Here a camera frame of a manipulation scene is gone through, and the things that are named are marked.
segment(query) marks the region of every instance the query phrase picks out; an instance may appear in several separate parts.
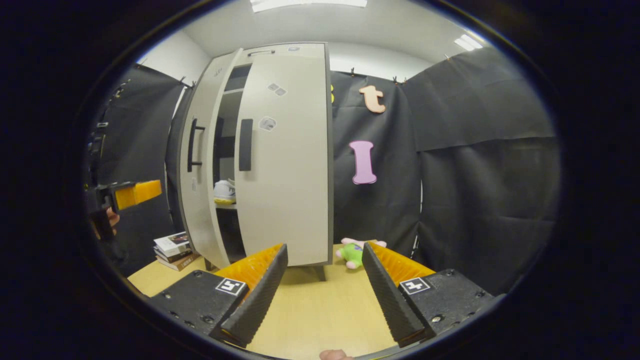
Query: shoe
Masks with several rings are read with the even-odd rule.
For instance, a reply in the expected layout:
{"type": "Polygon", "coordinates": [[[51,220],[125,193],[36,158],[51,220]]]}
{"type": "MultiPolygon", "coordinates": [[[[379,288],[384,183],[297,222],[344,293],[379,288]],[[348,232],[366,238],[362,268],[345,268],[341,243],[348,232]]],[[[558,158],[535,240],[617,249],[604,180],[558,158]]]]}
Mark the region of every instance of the shoe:
{"type": "Polygon", "coordinates": [[[236,203],[236,184],[233,180],[220,180],[213,186],[213,202],[231,205],[236,203]]]}

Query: white cabinet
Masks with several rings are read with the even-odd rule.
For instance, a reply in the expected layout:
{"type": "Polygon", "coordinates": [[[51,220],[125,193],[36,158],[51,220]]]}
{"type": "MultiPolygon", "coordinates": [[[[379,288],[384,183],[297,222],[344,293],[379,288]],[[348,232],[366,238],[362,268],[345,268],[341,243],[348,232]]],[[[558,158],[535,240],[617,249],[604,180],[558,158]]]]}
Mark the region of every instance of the white cabinet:
{"type": "Polygon", "coordinates": [[[213,265],[277,243],[287,244],[292,266],[332,258],[328,66],[326,44],[279,44],[238,49],[203,73],[183,130],[179,193],[192,244],[213,265]],[[235,178],[237,204],[218,209],[214,180],[227,177],[235,178]],[[229,209],[241,239],[220,231],[217,211],[229,209]]]}

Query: pink letter i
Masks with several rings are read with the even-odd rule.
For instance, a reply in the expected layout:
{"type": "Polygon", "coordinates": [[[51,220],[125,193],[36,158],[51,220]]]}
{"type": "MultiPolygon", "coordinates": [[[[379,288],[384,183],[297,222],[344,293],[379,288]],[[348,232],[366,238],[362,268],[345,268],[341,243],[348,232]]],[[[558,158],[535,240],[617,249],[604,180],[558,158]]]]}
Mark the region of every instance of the pink letter i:
{"type": "Polygon", "coordinates": [[[356,141],[351,142],[349,147],[353,149],[356,156],[356,176],[353,177],[354,184],[373,184],[377,177],[371,170],[371,142],[356,141]]]}

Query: pink plush toy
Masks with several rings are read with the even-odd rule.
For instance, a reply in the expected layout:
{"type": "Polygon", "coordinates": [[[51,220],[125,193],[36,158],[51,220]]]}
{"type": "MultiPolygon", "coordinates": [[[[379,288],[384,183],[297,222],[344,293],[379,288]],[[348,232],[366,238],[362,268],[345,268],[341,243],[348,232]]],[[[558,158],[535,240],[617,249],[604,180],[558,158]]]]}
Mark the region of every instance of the pink plush toy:
{"type": "MultiPolygon", "coordinates": [[[[338,258],[345,259],[347,261],[347,267],[350,269],[357,269],[361,267],[362,249],[364,248],[364,243],[366,241],[344,238],[340,242],[344,244],[344,247],[336,251],[335,255],[338,258]]],[[[387,247],[387,243],[384,241],[377,241],[376,245],[387,247]]]]}

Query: stack of books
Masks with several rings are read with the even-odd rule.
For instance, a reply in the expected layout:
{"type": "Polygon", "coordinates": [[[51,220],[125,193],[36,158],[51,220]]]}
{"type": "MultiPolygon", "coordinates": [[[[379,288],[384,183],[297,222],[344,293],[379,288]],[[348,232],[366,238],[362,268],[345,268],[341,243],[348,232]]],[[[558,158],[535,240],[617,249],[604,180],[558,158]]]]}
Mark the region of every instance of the stack of books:
{"type": "Polygon", "coordinates": [[[200,256],[191,250],[189,237],[185,232],[155,239],[154,252],[158,262],[174,270],[182,271],[200,256]]]}

